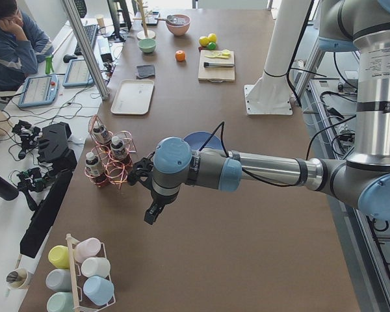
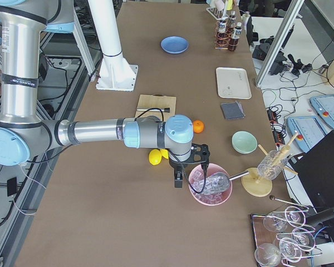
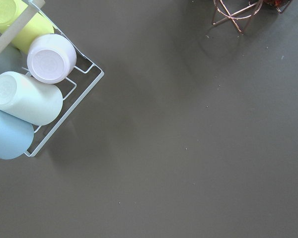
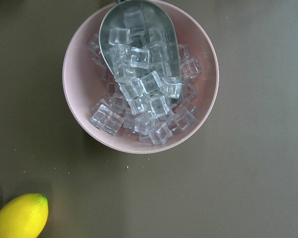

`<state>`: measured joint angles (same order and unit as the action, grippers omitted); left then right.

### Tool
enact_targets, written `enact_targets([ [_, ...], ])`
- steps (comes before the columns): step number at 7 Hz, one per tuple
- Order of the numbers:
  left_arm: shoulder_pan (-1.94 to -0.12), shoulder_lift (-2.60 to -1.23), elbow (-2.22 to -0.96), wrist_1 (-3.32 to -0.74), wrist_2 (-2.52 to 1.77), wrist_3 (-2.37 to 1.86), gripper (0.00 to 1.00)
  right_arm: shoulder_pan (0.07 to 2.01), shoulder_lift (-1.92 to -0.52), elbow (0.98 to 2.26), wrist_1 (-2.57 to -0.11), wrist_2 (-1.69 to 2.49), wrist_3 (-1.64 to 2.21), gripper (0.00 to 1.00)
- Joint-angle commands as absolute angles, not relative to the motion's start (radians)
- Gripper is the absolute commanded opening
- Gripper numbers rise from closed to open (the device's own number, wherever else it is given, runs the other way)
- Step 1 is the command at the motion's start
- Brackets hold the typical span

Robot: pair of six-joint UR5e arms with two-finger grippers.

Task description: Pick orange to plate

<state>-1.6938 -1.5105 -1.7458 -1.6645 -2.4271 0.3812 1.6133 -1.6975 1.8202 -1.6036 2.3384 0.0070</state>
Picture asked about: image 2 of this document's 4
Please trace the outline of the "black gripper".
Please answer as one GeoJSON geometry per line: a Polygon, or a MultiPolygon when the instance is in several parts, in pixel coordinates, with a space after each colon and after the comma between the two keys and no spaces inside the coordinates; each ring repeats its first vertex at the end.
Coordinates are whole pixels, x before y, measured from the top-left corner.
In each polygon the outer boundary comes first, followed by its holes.
{"type": "Polygon", "coordinates": [[[188,165],[201,164],[203,170],[209,166],[210,151],[207,144],[191,144],[189,152],[185,155],[177,155],[169,151],[169,164],[174,168],[174,187],[183,187],[183,169],[188,165]]]}

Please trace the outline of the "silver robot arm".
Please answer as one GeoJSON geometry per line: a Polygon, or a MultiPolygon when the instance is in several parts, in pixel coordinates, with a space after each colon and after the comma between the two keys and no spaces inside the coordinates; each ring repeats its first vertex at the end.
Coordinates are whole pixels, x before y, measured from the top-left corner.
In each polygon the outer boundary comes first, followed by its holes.
{"type": "Polygon", "coordinates": [[[14,166],[57,147],[121,140],[127,147],[166,149],[174,185],[182,186],[185,167],[207,171],[207,145],[192,142],[193,124],[184,115],[139,116],[71,122],[42,120],[36,114],[40,34],[75,29],[73,1],[0,1],[2,73],[0,164],[14,166]]]}

